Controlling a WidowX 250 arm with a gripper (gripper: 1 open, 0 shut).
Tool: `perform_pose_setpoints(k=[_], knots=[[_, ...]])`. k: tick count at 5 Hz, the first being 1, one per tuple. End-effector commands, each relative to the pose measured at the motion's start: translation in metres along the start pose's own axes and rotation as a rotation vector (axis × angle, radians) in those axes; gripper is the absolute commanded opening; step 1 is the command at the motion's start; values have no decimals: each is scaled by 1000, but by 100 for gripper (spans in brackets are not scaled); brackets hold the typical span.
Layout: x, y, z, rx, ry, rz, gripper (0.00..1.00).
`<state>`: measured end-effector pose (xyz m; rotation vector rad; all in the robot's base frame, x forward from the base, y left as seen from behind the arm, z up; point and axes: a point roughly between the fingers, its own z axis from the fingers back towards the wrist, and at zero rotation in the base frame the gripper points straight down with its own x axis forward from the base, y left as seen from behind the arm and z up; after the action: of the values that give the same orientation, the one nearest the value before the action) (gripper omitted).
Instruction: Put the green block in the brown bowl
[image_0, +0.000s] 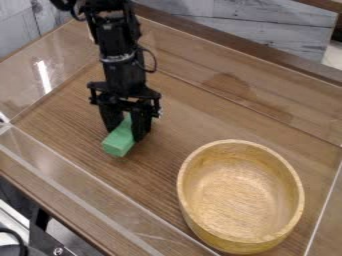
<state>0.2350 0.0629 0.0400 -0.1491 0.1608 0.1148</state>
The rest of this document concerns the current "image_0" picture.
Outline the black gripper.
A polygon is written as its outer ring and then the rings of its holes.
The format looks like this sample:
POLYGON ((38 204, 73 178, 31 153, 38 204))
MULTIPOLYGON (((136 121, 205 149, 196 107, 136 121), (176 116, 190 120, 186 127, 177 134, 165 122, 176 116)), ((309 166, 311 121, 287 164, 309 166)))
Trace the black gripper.
MULTIPOLYGON (((114 99, 122 105, 124 111, 130 108, 128 98, 134 98, 150 105, 142 105, 130 111, 130 131, 136 142, 150 131, 152 117, 158 117, 158 100, 161 98, 161 94, 145 84, 146 73, 153 73, 156 69, 145 68, 142 52, 144 49, 137 49, 130 54, 101 57, 105 80, 86 84, 86 88, 90 90, 92 104, 100 103, 97 96, 97 92, 100 92, 106 95, 109 100, 114 99)), ((112 132, 124 119, 122 111, 114 105, 108 104, 100 104, 98 111, 105 129, 112 132)))

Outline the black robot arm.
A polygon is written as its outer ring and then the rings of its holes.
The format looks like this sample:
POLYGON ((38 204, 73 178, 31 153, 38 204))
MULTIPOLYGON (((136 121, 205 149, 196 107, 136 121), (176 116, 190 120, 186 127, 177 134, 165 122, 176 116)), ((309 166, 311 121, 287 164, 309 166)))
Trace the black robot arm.
POLYGON ((148 69, 144 53, 153 53, 138 44, 140 22, 130 0, 49 0, 74 20, 85 21, 93 43, 98 47, 104 81, 90 81, 89 103, 98 112, 108 132, 130 117, 130 134, 138 142, 150 131, 152 119, 160 116, 161 94, 146 85, 146 74, 154 73, 157 62, 148 69))

